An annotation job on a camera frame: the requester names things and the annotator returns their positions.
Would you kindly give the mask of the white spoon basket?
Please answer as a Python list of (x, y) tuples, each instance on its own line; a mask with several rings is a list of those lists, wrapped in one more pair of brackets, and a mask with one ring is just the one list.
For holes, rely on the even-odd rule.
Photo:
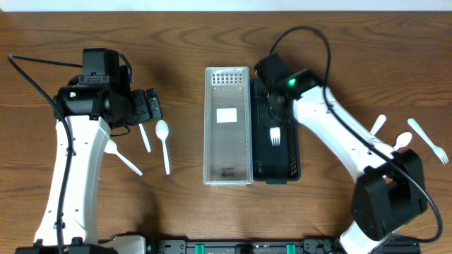
[(164, 120), (159, 120), (157, 122), (157, 124), (155, 126), (155, 133), (156, 133), (156, 136), (162, 142), (162, 153), (163, 153), (166, 175), (170, 175), (170, 161), (169, 161), (169, 157), (168, 157), (167, 144), (166, 144), (166, 139), (169, 135), (169, 127)]

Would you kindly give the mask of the white spoon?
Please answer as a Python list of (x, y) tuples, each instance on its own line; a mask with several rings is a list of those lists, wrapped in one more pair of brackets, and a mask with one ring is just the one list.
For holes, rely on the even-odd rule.
[(407, 132), (401, 133), (396, 138), (395, 145), (393, 146), (394, 150), (399, 150), (403, 147), (407, 147), (410, 144), (411, 140), (412, 140), (411, 132), (407, 131)]
[(107, 141), (107, 144), (105, 146), (105, 153), (116, 155), (120, 160), (125, 163), (126, 166), (128, 166), (132, 171), (134, 171), (139, 176), (143, 175), (143, 172), (129, 159), (127, 159), (123, 154), (121, 154), (118, 150), (117, 144), (113, 141), (113, 139), (109, 139)]
[(140, 123), (138, 126), (140, 128), (141, 136), (142, 136), (143, 143), (145, 145), (146, 151), (147, 152), (151, 152), (152, 148), (151, 148), (151, 144), (150, 144), (150, 141), (149, 141), (149, 138), (148, 138), (148, 134), (146, 133), (145, 127), (144, 127), (144, 125), (142, 123)]

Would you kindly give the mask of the white fork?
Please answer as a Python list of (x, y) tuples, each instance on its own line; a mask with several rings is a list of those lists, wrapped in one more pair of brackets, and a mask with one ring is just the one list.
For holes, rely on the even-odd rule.
[(407, 123), (421, 137), (421, 139), (423, 139), (423, 141), (425, 141), (425, 143), (428, 144), (428, 146), (430, 146), (430, 148), (432, 149), (434, 154), (440, 159), (442, 164), (448, 164), (449, 163), (448, 156), (447, 156), (446, 152), (444, 151), (444, 149), (439, 147), (439, 146), (437, 146), (437, 145), (435, 145), (432, 142), (432, 140), (424, 132), (424, 130), (418, 124), (418, 122), (416, 122), (416, 120), (414, 120), (413, 118), (409, 118), (407, 120)]
[(271, 140), (272, 146), (279, 146), (280, 138), (281, 138), (280, 128), (272, 127), (272, 128), (270, 128), (269, 133), (270, 133), (270, 140)]
[(371, 127), (370, 133), (372, 135), (376, 135), (377, 132), (381, 129), (381, 127), (385, 124), (386, 119), (387, 119), (386, 115), (384, 114), (378, 115), (373, 126)]

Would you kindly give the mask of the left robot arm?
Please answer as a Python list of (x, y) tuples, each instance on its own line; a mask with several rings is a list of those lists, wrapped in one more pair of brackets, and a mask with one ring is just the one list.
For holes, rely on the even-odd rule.
[(31, 247), (17, 253), (157, 253), (144, 233), (117, 234), (102, 241), (97, 197), (104, 153), (117, 154), (112, 130), (149, 121), (162, 123), (154, 89), (132, 90), (133, 69), (112, 49), (83, 50), (83, 72), (50, 97), (20, 66), (16, 70), (54, 109), (57, 151), (45, 214)]

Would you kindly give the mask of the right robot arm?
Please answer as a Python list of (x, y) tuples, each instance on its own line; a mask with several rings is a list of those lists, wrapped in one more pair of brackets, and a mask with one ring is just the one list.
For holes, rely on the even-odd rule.
[(353, 223), (339, 238), (344, 253), (371, 253), (427, 210), (422, 161), (398, 152), (364, 128), (333, 96), (325, 81), (305, 68), (290, 70), (278, 54), (254, 67), (267, 94), (264, 122), (305, 126), (340, 160), (355, 189)]

